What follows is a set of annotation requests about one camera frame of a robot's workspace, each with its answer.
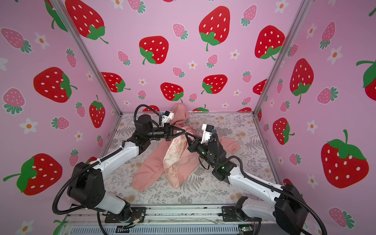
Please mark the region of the pink hooded zip jacket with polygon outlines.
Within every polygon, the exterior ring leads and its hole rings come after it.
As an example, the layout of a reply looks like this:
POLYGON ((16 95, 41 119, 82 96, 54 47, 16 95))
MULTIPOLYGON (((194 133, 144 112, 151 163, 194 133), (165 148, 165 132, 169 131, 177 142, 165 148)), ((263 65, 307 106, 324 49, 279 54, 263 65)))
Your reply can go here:
MULTIPOLYGON (((171 125, 186 130, 188 133, 201 137, 190 125, 185 124, 189 113, 183 104, 174 106, 174 118, 171 125)), ((219 142, 227 153, 237 153, 240 149, 238 142, 219 137, 219 142)), ((177 189, 199 165, 199 155, 188 151, 188 141, 184 135, 172 141, 162 140, 148 156, 135 174, 131 187, 143 192, 152 186, 164 173, 170 185, 177 189)))

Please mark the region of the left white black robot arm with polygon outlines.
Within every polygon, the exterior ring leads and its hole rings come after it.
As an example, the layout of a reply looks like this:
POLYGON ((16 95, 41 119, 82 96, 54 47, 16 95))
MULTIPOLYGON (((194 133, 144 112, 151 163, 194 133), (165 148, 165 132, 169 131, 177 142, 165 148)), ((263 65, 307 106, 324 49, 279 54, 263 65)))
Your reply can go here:
POLYGON ((91 209, 106 212, 108 216, 114 216, 120 222, 128 221, 132 214, 130 204, 107 193, 104 180, 122 164, 142 154, 152 140, 170 141, 185 134, 185 130, 170 124, 173 118, 174 113, 169 111, 160 114, 158 122, 155 122, 150 115, 141 115, 134 121, 135 132, 123 141, 117 150, 88 164, 76 165, 71 178, 59 190, 53 201, 53 213, 62 215, 80 209, 91 209), (64 192, 78 202, 79 206, 59 210, 58 203, 64 192))

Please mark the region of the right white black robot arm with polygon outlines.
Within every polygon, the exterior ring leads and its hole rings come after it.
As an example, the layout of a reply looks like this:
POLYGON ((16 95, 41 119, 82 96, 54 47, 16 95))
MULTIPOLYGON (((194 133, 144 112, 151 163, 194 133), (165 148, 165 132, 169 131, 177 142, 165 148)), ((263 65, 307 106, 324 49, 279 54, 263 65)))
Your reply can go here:
POLYGON ((185 134, 189 152, 197 153, 199 160, 204 160, 212 168, 213 176, 229 185, 240 187, 262 199, 272 209, 264 216, 275 221, 290 235, 307 235, 304 223, 309 214, 318 223, 322 234, 328 233, 318 214, 307 205, 299 191, 291 184, 281 186, 264 181, 244 171, 243 162, 237 156, 226 156, 226 151, 219 142, 215 131, 209 133, 208 140, 191 133, 185 134))

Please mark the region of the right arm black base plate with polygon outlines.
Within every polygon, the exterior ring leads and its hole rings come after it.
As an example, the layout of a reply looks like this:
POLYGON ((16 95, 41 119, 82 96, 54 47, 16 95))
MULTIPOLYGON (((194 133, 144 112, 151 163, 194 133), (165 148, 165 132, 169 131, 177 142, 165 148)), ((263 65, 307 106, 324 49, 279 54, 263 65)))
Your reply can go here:
POLYGON ((260 222, 261 218, 249 217, 241 209, 235 206, 222 206, 221 212, 218 214, 225 222, 260 222))

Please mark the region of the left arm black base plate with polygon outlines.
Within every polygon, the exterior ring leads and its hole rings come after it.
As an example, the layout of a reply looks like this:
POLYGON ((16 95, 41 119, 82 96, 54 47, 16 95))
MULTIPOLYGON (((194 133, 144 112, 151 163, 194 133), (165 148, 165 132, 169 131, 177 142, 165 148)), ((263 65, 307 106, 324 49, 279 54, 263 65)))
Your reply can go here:
POLYGON ((109 212, 105 216, 105 223, 143 223, 146 216, 147 207, 129 207, 123 209, 120 214, 109 212))

